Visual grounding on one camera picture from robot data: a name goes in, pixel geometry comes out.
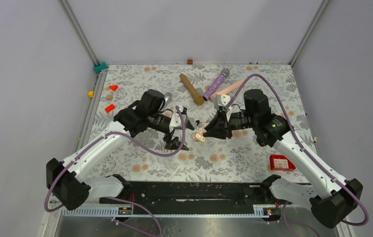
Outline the beige charging case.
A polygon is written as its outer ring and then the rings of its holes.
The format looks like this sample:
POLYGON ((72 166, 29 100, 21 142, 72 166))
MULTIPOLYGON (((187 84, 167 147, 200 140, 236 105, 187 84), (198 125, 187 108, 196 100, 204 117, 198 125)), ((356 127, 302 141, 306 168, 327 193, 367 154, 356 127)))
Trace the beige charging case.
POLYGON ((199 128, 195 133, 191 134, 191 138, 193 141, 204 143, 206 141, 206 138, 204 137, 204 134, 207 131, 204 128, 199 128))

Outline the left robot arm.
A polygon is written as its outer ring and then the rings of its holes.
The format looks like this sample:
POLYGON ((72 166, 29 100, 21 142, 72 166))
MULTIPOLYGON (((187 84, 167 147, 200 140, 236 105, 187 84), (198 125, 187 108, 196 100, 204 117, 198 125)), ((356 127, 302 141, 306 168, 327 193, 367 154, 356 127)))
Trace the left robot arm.
POLYGON ((128 201, 130 190, 120 176, 88 179, 88 175, 98 163, 127 141, 158 157, 170 157, 182 149, 186 150, 186 131, 194 129, 187 116, 187 108, 175 106, 169 118, 163 113, 166 104, 164 94, 149 89, 140 100, 120 110, 107 128, 80 150, 62 161, 52 158, 46 164, 48 193, 44 210, 54 212, 61 207, 75 210, 87 200, 96 198, 114 198, 119 203, 128 201), (168 153, 153 151, 136 140, 138 134, 149 128, 164 134, 168 153))

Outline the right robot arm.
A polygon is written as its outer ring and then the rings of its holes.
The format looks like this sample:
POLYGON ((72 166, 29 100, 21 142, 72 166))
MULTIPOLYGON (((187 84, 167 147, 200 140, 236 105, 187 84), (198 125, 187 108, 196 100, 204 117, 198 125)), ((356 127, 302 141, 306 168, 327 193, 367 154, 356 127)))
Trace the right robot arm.
POLYGON ((217 95, 213 104, 217 112, 205 127, 204 137, 225 140, 232 138, 235 130, 251 128, 260 146, 270 146, 284 155, 311 184, 299 185, 271 175, 261 182, 264 202, 282 199, 297 204, 330 229, 358 206, 363 185, 355 178, 346 179, 313 154, 287 120, 271 111, 268 97, 260 89, 244 93, 245 108, 239 112, 231 111, 231 98, 225 94, 217 95))

